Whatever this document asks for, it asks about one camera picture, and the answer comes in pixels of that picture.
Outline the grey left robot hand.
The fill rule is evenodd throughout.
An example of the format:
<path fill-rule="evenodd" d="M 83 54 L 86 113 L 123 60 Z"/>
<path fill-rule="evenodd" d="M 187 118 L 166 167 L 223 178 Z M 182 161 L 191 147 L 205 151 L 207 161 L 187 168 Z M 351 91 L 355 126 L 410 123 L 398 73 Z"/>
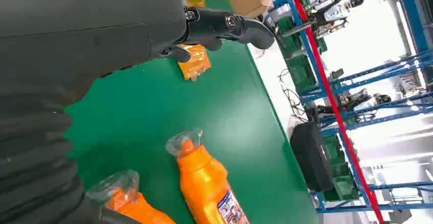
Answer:
<path fill-rule="evenodd" d="M 154 58 L 186 62 L 182 44 L 223 39 L 269 48 L 261 22 L 186 0 L 1 0 L 1 104 L 68 105 L 100 77 Z"/>

